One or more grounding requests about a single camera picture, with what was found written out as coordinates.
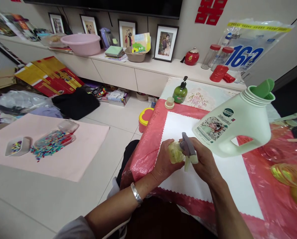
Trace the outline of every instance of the gray sleeve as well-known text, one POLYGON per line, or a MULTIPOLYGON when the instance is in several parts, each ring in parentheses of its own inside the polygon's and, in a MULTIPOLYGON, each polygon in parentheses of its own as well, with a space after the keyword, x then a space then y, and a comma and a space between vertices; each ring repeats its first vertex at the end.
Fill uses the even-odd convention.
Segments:
POLYGON ((80 216, 66 224, 53 239, 95 239, 84 217, 80 216))

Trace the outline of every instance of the cabinet drawer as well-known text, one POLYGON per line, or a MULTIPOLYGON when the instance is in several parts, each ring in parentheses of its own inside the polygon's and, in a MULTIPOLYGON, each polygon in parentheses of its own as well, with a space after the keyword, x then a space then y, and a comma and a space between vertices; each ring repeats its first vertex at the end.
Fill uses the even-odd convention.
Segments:
POLYGON ((42 58, 54 55, 54 52, 48 49, 43 49, 35 46, 29 46, 6 40, 0 40, 0 42, 25 63, 40 60, 42 58))
POLYGON ((158 74, 150 71, 135 69, 136 82, 139 92, 160 97, 168 75, 158 74))
POLYGON ((103 82, 90 58, 54 52, 55 57, 79 77, 103 82))
POLYGON ((94 59, 92 61, 104 83, 138 91, 134 68, 94 59))

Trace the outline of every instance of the person's left hand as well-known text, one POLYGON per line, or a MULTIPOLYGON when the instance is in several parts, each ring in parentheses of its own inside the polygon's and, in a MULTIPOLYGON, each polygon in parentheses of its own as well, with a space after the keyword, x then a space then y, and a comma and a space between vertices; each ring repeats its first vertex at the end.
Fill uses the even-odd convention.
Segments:
POLYGON ((156 159, 155 167, 151 172, 159 183, 162 183, 165 179, 171 176, 172 173, 182 168, 185 164, 184 161, 176 164, 171 163, 168 146, 172 142, 174 142, 173 139, 168 139, 162 142, 156 159))

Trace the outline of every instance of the green soap dispenser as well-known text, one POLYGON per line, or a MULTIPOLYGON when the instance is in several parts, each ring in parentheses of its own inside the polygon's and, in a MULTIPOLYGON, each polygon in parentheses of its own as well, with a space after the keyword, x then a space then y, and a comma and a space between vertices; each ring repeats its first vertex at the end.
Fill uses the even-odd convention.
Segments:
POLYGON ((187 88, 186 88, 186 80, 187 76, 184 77, 184 81, 181 83, 180 86, 177 86, 173 93, 173 98, 175 103, 183 103, 185 100, 185 97, 187 95, 187 88))

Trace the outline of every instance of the small yellow bottle cap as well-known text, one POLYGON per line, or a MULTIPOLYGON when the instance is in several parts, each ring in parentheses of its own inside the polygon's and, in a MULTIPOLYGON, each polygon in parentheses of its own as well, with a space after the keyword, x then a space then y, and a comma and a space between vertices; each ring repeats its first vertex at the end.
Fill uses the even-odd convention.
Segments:
POLYGON ((165 102, 165 108, 168 110, 171 110, 174 108, 174 98, 173 97, 168 97, 167 101, 165 102))

